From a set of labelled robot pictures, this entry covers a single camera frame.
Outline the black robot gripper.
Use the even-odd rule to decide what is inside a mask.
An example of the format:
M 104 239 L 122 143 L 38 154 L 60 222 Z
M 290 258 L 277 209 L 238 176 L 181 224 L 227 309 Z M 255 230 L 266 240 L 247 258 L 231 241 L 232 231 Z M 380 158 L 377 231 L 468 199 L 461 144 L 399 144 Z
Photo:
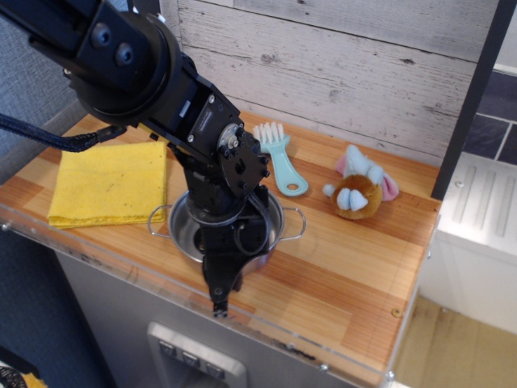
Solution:
M 242 287 L 242 271 L 267 250 L 271 232 L 269 191 L 262 184 L 249 195 L 234 196 L 218 168 L 197 161 L 184 166 L 187 211 L 200 228 L 194 233 L 196 257 L 213 304 L 213 316 L 228 315 L 229 295 Z

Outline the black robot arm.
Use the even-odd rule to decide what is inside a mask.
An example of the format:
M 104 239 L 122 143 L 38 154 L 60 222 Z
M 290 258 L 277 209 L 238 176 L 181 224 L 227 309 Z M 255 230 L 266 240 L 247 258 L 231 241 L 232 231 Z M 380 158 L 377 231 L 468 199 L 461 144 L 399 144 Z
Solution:
M 59 137 L 3 116 L 3 129 L 59 150 L 81 152 L 143 124 L 182 165 L 187 211 L 200 226 L 203 274 L 213 312 L 227 314 L 244 267 L 270 250 L 268 158 L 239 111 L 183 53 L 154 15 L 105 1 L 4 1 L 2 15 L 30 45 L 61 65 L 82 106 L 105 129 Z

